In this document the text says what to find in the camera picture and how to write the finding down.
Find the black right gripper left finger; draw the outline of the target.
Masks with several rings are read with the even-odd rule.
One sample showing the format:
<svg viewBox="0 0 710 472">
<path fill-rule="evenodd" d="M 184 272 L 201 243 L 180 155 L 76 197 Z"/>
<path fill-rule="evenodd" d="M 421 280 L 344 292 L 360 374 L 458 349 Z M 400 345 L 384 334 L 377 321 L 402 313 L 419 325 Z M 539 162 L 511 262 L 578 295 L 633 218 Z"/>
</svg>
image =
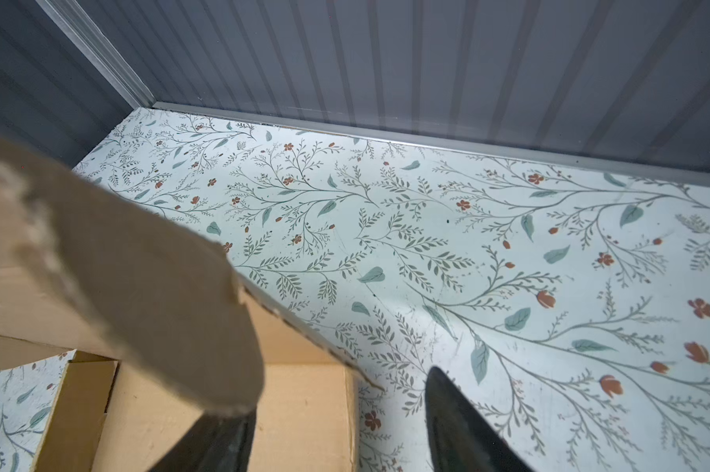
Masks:
<svg viewBox="0 0 710 472">
<path fill-rule="evenodd" d="M 225 418 L 203 414 L 150 472 L 246 472 L 256 428 L 256 410 Z"/>
</svg>

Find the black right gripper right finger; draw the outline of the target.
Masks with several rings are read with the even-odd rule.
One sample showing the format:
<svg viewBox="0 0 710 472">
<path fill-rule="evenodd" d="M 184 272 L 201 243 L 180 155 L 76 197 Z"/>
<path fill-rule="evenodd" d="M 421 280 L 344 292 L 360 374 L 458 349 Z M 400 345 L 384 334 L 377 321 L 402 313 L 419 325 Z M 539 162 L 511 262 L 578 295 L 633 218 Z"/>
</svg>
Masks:
<svg viewBox="0 0 710 472">
<path fill-rule="evenodd" d="M 429 370 L 425 403 L 435 471 L 532 471 L 439 367 Z"/>
</svg>

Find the brown cardboard box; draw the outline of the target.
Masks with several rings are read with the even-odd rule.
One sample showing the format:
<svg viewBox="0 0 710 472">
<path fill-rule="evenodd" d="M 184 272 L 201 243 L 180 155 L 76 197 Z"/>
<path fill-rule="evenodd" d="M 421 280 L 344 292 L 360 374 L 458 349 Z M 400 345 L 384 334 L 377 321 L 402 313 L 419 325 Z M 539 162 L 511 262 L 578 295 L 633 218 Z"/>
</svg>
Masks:
<svg viewBox="0 0 710 472">
<path fill-rule="evenodd" d="M 219 244 L 1 136 L 0 336 L 119 359 L 225 418 L 258 411 L 267 363 L 363 375 Z"/>
</svg>

